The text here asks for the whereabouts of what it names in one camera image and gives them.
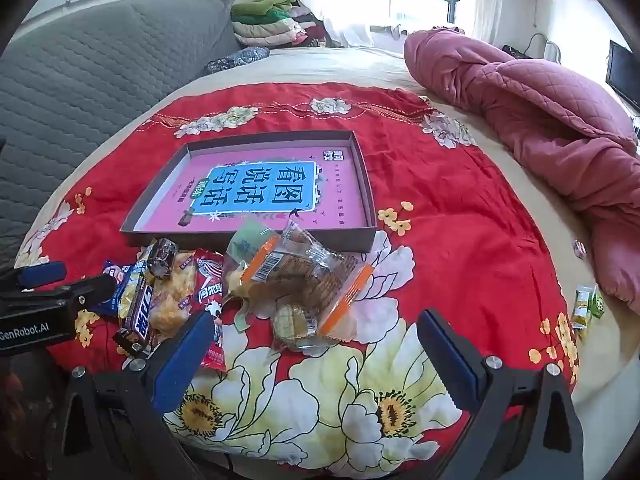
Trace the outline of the red snack packet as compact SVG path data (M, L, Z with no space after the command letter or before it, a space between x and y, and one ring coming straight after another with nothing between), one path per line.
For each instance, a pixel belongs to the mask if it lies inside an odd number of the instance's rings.
M214 331L201 366L225 373L224 342L222 341L222 300L224 299L224 256L218 252L198 248L194 252L196 278L193 293L193 309L204 310L213 318Z

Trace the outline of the pink quilted duvet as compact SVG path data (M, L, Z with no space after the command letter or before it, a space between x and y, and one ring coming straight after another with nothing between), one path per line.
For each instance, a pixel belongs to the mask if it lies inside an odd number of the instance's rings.
M482 116L518 163L564 197L588 228L600 287L639 307L639 156L631 119L595 82L514 58L448 28L409 35L413 79Z

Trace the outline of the Snickers chocolate bar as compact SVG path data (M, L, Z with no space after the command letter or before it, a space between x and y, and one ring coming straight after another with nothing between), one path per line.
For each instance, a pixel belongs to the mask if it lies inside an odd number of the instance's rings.
M149 353L152 293L152 278L146 273L141 274L138 278L128 313L124 319L124 324L113 336L116 344L134 358Z

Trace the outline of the grey quilted sofa cover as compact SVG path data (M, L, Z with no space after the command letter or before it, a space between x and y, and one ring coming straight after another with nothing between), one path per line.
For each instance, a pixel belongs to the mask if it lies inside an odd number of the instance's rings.
M103 142L239 50L234 0L119 0L44 24L1 57L1 260Z

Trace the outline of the grey box lid tray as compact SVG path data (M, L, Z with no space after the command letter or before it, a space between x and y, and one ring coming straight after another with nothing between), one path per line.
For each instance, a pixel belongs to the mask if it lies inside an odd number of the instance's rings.
M120 230L143 245L225 248L254 219L273 231L295 222L338 252L368 252L373 193L348 130L262 132L184 144L151 180Z

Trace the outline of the green pastry snack packet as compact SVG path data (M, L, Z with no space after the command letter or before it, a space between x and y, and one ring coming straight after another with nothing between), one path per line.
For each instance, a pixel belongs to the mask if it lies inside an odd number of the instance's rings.
M250 328L254 318L268 320L276 305L276 290L264 283L244 280L242 275L258 250L274 232L262 222L246 218L235 232L224 255L224 300L222 305L239 304L233 325L239 333Z

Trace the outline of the dark floral pillow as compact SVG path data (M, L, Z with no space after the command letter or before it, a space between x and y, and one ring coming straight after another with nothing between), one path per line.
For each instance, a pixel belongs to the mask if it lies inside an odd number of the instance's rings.
M203 74L216 74L223 72L224 70L231 70L235 67L252 64L268 58L269 55L270 50L267 48L247 47L229 54L224 58L217 58L216 60L209 61L204 67Z

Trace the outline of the blue Oreo packet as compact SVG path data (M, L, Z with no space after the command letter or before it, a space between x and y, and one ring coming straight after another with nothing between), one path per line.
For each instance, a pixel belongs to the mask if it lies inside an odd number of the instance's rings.
M135 278L142 269L142 261L131 264L117 264L111 260L106 260L102 273L114 278L115 290L110 298L90 307L89 310L108 318L118 318L119 320L126 318L131 300L125 299L125 292L131 284L131 279Z

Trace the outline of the yellow green small packet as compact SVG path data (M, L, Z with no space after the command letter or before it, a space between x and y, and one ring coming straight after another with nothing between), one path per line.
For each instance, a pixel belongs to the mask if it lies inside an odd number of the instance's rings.
M586 330L593 318L604 315L604 298L598 285L578 285L572 313L574 330Z

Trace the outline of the small pink wrapped candy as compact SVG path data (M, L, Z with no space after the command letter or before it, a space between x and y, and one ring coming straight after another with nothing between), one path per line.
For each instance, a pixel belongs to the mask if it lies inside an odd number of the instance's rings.
M585 245L580 240L574 240L573 249L577 258L584 260L587 257Z

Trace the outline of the orange-edged biscuit packet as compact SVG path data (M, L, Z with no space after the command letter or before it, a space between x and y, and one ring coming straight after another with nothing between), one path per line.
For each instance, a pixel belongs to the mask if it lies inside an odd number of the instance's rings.
M242 278L276 290L268 318L274 348L303 351L355 339L352 304L372 274L369 263L325 248L291 222L262 245Z

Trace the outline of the black television screen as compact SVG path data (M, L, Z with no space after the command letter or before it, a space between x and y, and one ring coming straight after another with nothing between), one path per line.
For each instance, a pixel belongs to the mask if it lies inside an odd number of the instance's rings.
M627 48L610 42L605 82L636 112L640 106L640 65Z

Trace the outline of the rice cracker snack bag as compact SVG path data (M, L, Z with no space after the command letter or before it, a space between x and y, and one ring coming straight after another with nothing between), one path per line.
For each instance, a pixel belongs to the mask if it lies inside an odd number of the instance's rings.
M195 287L194 252L179 252L170 275L155 280L150 322L160 339L175 336L188 320Z

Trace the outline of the dark chocolate candy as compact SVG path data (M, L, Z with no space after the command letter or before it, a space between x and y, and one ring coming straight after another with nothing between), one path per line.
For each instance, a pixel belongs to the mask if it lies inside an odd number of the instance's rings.
M168 240L168 238L156 240L151 245L149 257L146 260L149 272L159 280L168 278L177 254L178 245L175 242Z

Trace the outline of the red floral blanket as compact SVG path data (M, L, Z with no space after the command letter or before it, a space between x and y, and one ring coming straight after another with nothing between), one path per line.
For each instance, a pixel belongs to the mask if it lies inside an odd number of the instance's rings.
M549 249L424 99L251 84L175 100L52 200L20 261L106 287L52 356L84 378L72 471L122 420L333 479L579 479L579 358Z

